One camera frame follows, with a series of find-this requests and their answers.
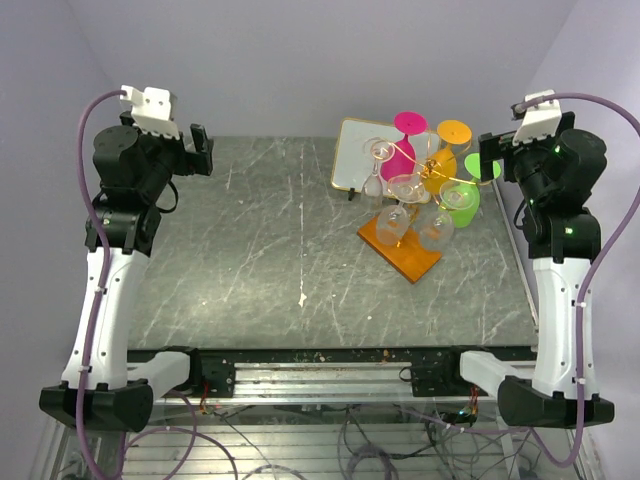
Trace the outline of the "orange plastic wine glass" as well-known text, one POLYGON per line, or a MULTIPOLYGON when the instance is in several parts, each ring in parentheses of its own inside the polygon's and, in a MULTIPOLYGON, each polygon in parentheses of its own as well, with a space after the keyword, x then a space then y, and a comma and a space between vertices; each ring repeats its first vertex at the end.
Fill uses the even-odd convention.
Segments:
POLYGON ((444 183, 456 177, 458 157, 471 147, 472 130, 459 120, 444 120, 436 127, 438 145, 427 157, 422 180, 426 191, 436 196, 444 183))

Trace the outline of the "green plastic wine glass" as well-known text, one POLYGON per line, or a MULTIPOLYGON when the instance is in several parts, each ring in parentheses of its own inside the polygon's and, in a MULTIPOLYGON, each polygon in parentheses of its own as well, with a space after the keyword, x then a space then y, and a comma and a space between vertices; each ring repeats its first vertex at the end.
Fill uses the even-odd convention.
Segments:
POLYGON ((451 217, 457 229, 467 227, 480 206, 479 187, 482 184, 480 154, 471 153, 464 159, 469 180, 448 180, 439 190, 440 209, 451 217))

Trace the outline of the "pink plastic wine glass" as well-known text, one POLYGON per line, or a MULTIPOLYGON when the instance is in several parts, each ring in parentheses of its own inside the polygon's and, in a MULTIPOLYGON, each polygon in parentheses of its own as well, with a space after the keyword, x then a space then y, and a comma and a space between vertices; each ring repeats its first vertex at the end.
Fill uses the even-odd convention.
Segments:
POLYGON ((381 167, 380 174, 385 181, 414 172, 416 154, 409 138, 425 132, 428 129, 428 122, 417 112, 404 111, 395 116, 394 126, 403 134, 403 138, 394 141, 394 153, 391 159, 381 167))

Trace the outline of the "clear glass front flute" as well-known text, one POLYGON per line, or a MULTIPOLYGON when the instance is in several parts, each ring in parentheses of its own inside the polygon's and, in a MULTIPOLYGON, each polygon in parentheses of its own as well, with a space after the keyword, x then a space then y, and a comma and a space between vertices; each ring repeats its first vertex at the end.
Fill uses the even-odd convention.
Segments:
POLYGON ((456 229, 450 215, 440 209, 439 194, 437 200, 437 209, 426 215, 419 229, 420 244, 430 251, 441 251, 451 240, 456 229))

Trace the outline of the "clear glass flute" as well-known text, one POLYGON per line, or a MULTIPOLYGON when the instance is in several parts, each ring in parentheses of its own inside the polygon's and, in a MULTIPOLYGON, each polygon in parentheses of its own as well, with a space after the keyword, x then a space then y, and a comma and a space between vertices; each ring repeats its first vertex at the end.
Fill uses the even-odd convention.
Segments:
POLYGON ((456 229, 450 215, 440 209, 439 194, 437 200, 437 209, 426 215, 419 229, 420 244, 430 251, 441 251, 451 240, 456 229))
POLYGON ((397 245, 411 224, 406 205, 421 203, 427 192, 419 173, 400 174, 387 181, 389 194, 397 201, 377 216, 376 239, 383 245, 397 245))

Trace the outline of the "clear glass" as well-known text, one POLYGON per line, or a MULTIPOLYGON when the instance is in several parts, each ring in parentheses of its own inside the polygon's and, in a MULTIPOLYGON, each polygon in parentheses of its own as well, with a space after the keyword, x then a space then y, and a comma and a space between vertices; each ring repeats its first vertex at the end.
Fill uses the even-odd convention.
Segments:
POLYGON ((363 151, 372 161, 372 168, 361 187, 360 201, 368 210, 377 212, 382 208, 384 197, 380 168, 392 159, 395 147, 380 137, 373 137, 365 142, 363 151))

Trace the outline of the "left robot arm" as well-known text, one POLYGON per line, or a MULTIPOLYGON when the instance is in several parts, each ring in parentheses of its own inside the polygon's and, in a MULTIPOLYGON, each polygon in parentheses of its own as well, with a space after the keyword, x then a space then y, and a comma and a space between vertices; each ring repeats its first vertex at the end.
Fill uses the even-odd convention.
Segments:
POLYGON ((212 172, 214 141, 190 127, 193 148, 174 138, 118 125, 94 139, 100 193, 86 222, 87 285, 80 324, 59 384, 40 393, 40 409, 61 423, 91 431, 139 432, 154 402, 170 390, 192 397, 203 387, 196 349, 164 347, 129 364, 133 307, 149 263, 162 210, 157 200, 175 175, 212 172))

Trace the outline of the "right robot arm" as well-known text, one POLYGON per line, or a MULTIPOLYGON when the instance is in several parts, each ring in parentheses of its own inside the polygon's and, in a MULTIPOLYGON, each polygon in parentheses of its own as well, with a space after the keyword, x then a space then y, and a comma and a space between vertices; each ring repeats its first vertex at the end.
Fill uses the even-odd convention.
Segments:
POLYGON ((513 427, 610 423, 615 406, 601 397, 595 379, 586 285, 601 251, 601 228, 585 202, 607 165, 606 145, 574 128, 518 147, 488 141, 525 202, 522 230, 538 292, 536 364, 524 379, 490 353, 467 351, 442 369, 442 387, 459 396, 476 384, 496 398, 513 427))

